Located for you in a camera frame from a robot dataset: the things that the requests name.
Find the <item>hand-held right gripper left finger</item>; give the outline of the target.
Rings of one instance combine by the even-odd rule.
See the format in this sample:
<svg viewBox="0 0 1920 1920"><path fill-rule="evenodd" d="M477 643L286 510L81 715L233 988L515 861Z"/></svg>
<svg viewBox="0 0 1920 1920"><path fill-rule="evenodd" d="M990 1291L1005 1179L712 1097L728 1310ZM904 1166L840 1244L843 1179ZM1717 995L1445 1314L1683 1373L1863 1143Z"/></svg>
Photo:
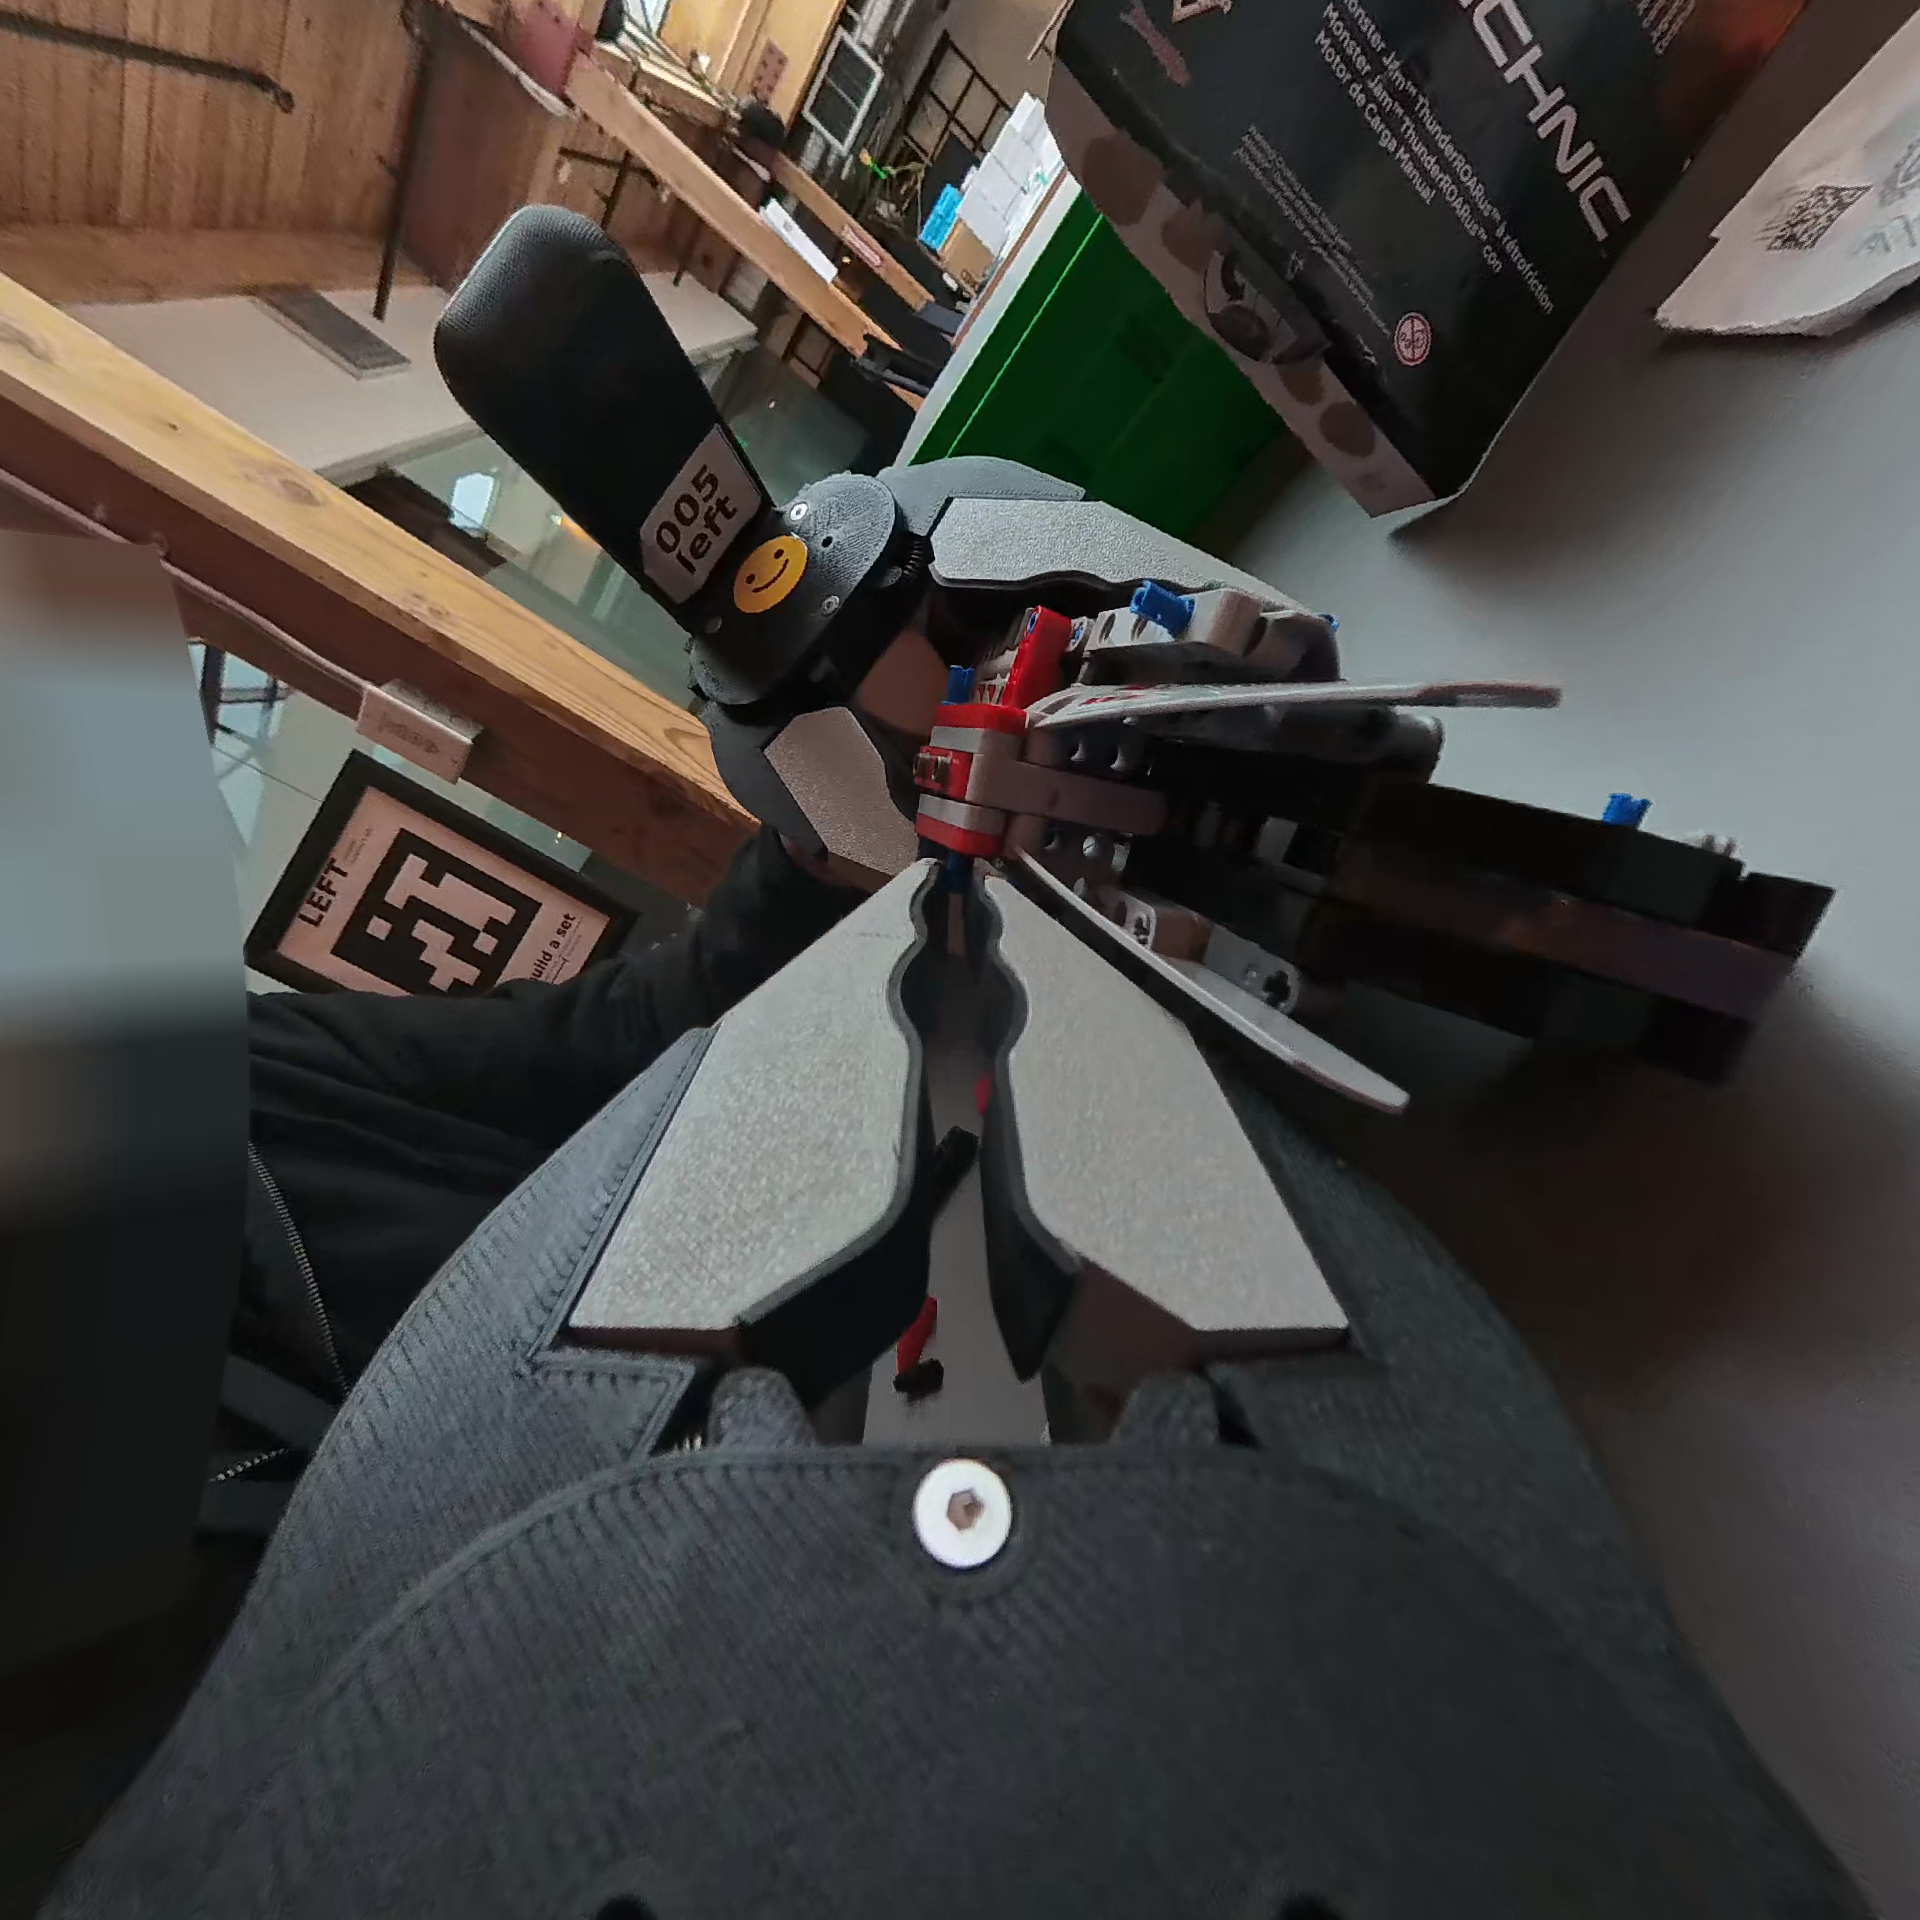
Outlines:
<svg viewBox="0 0 1920 1920"><path fill-rule="evenodd" d="M906 869L694 1046L568 1310L586 1354L759 1366L845 1394L927 1291L925 1043Z"/></svg>

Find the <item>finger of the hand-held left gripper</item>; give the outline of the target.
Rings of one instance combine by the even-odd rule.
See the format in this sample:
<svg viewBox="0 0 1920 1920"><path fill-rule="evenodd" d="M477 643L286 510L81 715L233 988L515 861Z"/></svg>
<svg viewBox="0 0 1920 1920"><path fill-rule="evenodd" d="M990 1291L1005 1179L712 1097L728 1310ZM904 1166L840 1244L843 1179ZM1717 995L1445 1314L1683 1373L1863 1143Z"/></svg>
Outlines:
<svg viewBox="0 0 1920 1920"><path fill-rule="evenodd" d="M1127 610L1142 582L1181 596L1234 589L1290 646L1287 677L1334 677L1334 622L1255 573L1101 501L955 498L929 532L927 575L947 593L998 593L1015 609Z"/></svg>
<svg viewBox="0 0 1920 1920"><path fill-rule="evenodd" d="M805 710L765 749L800 827L779 836L801 869L847 889L880 889L917 859L893 763L849 707Z"/></svg>

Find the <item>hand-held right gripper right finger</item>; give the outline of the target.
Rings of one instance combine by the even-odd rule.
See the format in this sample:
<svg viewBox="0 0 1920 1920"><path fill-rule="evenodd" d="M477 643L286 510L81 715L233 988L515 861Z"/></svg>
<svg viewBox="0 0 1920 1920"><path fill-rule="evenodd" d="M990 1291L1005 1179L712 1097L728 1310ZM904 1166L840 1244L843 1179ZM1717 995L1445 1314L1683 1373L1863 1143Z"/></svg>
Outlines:
<svg viewBox="0 0 1920 1920"><path fill-rule="evenodd" d="M992 1030L981 1213L1049 1429L1151 1375L1330 1354L1350 1318L1191 1030L1005 877L975 887Z"/></svg>

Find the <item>red grey lego vehicle model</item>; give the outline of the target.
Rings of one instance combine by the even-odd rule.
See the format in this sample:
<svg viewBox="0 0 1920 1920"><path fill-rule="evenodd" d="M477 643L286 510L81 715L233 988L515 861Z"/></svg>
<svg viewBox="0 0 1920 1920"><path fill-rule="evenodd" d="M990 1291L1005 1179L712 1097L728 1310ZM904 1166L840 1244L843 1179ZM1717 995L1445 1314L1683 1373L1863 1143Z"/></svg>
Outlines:
<svg viewBox="0 0 1920 1920"><path fill-rule="evenodd" d="M1438 778L1446 713L1559 699L1343 678L1330 618L1241 587L1051 594L950 673L918 835L1193 1033L1381 1114L1408 1094L1313 1027L1352 990L1719 1083L1835 891L1651 831L1634 795L1589 815Z"/></svg>

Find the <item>person's left forearm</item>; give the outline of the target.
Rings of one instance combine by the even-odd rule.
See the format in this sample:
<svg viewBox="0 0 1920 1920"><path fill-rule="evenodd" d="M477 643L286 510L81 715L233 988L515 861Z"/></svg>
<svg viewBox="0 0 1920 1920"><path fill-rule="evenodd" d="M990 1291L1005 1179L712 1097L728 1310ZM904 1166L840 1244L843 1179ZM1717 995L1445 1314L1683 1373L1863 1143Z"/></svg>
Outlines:
<svg viewBox="0 0 1920 1920"><path fill-rule="evenodd" d="M870 889L762 827L688 930L567 983L474 997L249 995L251 1157L291 1212L344 1210L335 1193L379 1185L506 1190Z"/></svg>

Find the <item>black lego set box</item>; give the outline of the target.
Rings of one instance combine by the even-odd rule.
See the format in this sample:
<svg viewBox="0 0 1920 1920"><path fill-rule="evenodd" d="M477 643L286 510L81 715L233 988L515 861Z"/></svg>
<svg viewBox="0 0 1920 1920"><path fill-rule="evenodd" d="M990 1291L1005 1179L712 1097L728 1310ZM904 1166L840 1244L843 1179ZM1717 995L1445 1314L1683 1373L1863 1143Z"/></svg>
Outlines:
<svg viewBox="0 0 1920 1920"><path fill-rule="evenodd" d="M1368 516L1467 486L1798 3L1075 3L1046 129Z"/></svg>

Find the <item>green plastic bin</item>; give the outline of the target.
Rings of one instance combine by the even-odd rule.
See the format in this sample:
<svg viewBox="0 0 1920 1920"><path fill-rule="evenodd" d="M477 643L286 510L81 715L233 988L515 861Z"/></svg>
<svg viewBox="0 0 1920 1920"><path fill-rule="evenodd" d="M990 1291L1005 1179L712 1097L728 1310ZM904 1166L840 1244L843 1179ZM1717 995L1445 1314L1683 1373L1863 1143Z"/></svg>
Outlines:
<svg viewBox="0 0 1920 1920"><path fill-rule="evenodd" d="M1061 195L1015 268L975 302L906 465L1001 458L1199 537L1253 473L1297 462L1242 373L1085 196Z"/></svg>

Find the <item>black framed marker sign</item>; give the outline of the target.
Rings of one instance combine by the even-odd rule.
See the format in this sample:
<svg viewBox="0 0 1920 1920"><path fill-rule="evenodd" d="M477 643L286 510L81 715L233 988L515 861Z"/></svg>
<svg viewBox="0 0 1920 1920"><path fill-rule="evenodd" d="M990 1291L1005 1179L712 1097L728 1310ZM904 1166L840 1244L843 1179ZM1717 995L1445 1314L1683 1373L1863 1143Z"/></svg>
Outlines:
<svg viewBox="0 0 1920 1920"><path fill-rule="evenodd" d="M638 918L555 858L350 753L243 958L299 991L454 1001L567 983L623 947Z"/></svg>

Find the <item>printed paper bag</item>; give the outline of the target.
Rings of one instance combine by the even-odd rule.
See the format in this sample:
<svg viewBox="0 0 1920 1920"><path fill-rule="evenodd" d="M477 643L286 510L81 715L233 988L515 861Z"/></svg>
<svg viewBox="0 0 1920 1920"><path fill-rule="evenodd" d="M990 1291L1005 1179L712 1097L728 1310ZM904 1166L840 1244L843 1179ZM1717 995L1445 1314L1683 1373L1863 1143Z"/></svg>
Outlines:
<svg viewBox="0 0 1920 1920"><path fill-rule="evenodd" d="M1915 283L1912 15L1717 225L1654 323L1717 339L1829 339Z"/></svg>

